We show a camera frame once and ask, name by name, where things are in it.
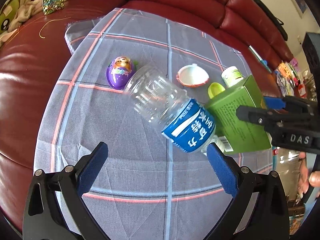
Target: colorful candy wrapper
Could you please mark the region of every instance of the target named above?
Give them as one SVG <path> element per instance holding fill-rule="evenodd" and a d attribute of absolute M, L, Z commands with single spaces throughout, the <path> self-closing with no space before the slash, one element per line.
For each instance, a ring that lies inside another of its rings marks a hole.
<path fill-rule="evenodd" d="M 64 0 L 43 0 L 42 2 L 44 15 L 51 14 L 64 7 Z"/>

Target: surprise egg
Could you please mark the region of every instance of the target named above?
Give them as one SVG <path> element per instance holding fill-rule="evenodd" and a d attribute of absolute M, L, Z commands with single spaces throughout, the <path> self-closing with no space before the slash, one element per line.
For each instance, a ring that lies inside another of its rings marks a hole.
<path fill-rule="evenodd" d="M 208 73 L 197 64 L 182 67 L 177 73 L 177 80 L 186 87 L 199 87 L 209 81 Z"/>
<path fill-rule="evenodd" d="M 117 57 L 108 66 L 106 76 L 112 88 L 122 90 L 135 72 L 132 60 L 128 57 Z"/>

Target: metal pivot bolt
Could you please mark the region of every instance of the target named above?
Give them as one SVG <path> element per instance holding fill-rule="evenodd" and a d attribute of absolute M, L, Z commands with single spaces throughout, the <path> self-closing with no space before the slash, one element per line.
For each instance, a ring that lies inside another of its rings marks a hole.
<path fill-rule="evenodd" d="M 271 175 L 272 175 L 272 177 L 278 177 L 278 172 L 276 172 L 276 171 L 271 171 Z"/>
<path fill-rule="evenodd" d="M 35 175 L 40 176 L 42 174 L 42 170 L 36 170 Z"/>
<path fill-rule="evenodd" d="M 243 167 L 241 167 L 241 171 L 243 172 L 243 173 L 249 173 L 249 168 L 248 167 L 246 167 L 246 166 L 243 166 Z"/>
<path fill-rule="evenodd" d="M 67 167 L 65 167 L 64 169 L 66 172 L 71 172 L 73 171 L 73 166 L 72 165 L 68 165 Z"/>

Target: clear plastic bottle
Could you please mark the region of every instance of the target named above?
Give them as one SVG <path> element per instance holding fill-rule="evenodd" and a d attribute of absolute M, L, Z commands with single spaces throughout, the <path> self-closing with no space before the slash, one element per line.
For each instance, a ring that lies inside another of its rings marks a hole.
<path fill-rule="evenodd" d="M 139 69 L 124 93 L 130 96 L 139 114 L 160 127 L 162 135 L 183 151 L 206 154 L 212 142 L 224 151 L 224 145 L 214 134 L 214 117 L 152 65 Z"/>

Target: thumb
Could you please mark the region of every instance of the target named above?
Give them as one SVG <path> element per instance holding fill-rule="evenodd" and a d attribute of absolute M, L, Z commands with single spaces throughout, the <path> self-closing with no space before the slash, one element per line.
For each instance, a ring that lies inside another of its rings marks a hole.
<path fill-rule="evenodd" d="M 320 171 L 311 173 L 309 183 L 312 187 L 320 187 Z"/>

